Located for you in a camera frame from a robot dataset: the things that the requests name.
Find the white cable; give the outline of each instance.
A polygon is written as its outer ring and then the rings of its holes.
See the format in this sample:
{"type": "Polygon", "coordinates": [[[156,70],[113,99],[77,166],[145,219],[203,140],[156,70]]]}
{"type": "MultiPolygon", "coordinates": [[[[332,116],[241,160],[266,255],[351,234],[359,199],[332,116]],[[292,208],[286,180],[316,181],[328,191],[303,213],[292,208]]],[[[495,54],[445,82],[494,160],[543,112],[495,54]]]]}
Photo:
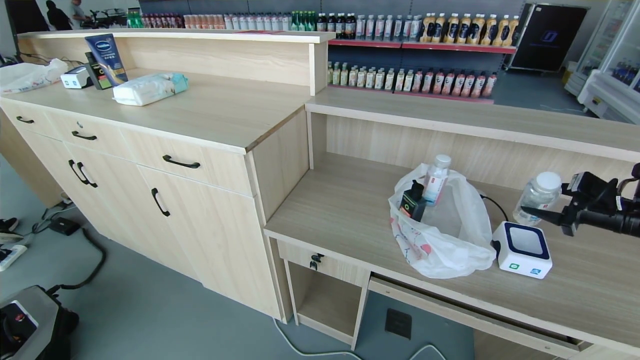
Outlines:
{"type": "MultiPolygon", "coordinates": [[[[298,353],[298,355],[300,356],[307,356],[307,357],[312,357],[312,356],[328,356],[328,355],[351,355],[353,357],[355,357],[358,360],[364,360],[362,359],[360,356],[357,356],[355,353],[350,352],[350,351],[331,351],[331,352],[302,352],[300,350],[298,350],[298,348],[296,348],[292,343],[291,340],[289,340],[289,338],[285,335],[284,331],[282,331],[282,329],[280,328],[280,326],[278,325],[278,321],[274,318],[273,319],[273,325],[275,325],[276,329],[278,329],[278,332],[280,332],[280,335],[282,335],[282,337],[284,338],[284,340],[287,342],[287,344],[289,344],[289,346],[296,352],[298,353]]],[[[409,358],[409,360],[414,360],[416,356],[418,356],[419,353],[421,353],[424,349],[426,348],[432,348],[433,350],[436,350],[436,352],[438,353],[438,355],[440,355],[440,357],[442,358],[442,360],[447,360],[446,357],[444,357],[444,355],[442,355],[442,353],[438,350],[438,348],[436,348],[434,345],[432,344],[427,344],[424,345],[423,347],[421,347],[420,349],[418,349],[418,351],[414,352],[413,355],[411,355],[411,357],[409,358]]]]}

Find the person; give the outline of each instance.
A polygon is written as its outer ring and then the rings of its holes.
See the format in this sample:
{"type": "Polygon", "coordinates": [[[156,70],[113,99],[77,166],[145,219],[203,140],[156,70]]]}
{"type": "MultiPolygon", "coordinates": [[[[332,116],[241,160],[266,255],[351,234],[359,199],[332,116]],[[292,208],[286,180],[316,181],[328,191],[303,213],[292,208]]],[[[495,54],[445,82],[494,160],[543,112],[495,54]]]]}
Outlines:
{"type": "Polygon", "coordinates": [[[91,17],[84,14],[80,4],[82,4],[82,0],[71,0],[71,19],[74,20],[78,28],[81,28],[84,21],[91,21],[91,17]]]}
{"type": "Polygon", "coordinates": [[[56,3],[51,0],[47,0],[46,4],[47,8],[49,9],[49,11],[47,12],[49,24],[56,28],[56,30],[71,30],[71,20],[69,19],[67,14],[57,8],[56,3]]]}

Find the light wood countertop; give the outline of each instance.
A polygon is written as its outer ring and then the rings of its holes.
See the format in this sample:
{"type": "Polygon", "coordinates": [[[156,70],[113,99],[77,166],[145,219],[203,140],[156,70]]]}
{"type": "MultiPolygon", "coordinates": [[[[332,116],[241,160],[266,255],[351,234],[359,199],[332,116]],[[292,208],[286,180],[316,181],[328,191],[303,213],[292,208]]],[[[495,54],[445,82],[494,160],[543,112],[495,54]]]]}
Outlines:
{"type": "MultiPolygon", "coordinates": [[[[162,72],[127,70],[129,79],[162,72]]],[[[184,73],[189,90],[146,106],[118,104],[112,89],[78,90],[61,83],[5,95],[63,111],[114,120],[123,126],[188,136],[244,154],[254,148],[310,99],[305,86],[184,73]]]]}
{"type": "Polygon", "coordinates": [[[335,38],[335,33],[323,31],[280,31],[272,34],[249,30],[219,29],[103,29],[37,31],[19,34],[19,39],[84,38],[99,34],[113,34],[116,38],[190,38],[209,40],[240,40],[260,42],[301,42],[320,44],[335,38]]]}
{"type": "MultiPolygon", "coordinates": [[[[282,241],[518,322],[640,355],[637,238],[582,225],[576,237],[542,223],[554,262],[537,280],[497,263],[454,279],[429,279],[404,259],[389,225],[387,199],[408,168],[326,154],[265,227],[282,241]]],[[[520,192],[475,184],[508,214],[520,192]]],[[[495,228],[504,217],[490,202],[495,228]]]]}
{"type": "Polygon", "coordinates": [[[511,106],[325,88],[308,111],[640,161],[640,126],[511,106]]]}

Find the shoe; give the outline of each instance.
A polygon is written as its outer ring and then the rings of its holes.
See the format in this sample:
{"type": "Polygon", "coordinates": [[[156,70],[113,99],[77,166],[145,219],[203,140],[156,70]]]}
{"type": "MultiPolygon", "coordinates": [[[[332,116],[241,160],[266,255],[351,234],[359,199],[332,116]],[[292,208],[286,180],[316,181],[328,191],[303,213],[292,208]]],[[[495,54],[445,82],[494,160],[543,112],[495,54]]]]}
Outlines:
{"type": "Polygon", "coordinates": [[[16,218],[0,220],[0,231],[2,232],[13,231],[16,227],[18,227],[18,219],[16,218]]]}

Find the power strip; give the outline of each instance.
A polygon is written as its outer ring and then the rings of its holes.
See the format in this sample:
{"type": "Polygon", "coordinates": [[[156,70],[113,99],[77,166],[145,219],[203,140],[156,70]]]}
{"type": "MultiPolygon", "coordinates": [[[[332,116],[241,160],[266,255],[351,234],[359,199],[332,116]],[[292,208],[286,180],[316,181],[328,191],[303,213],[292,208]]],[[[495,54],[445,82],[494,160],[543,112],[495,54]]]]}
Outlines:
{"type": "Polygon", "coordinates": [[[23,245],[14,245],[9,250],[11,254],[0,261],[0,272],[5,271],[23,252],[27,251],[27,247],[23,245]]]}

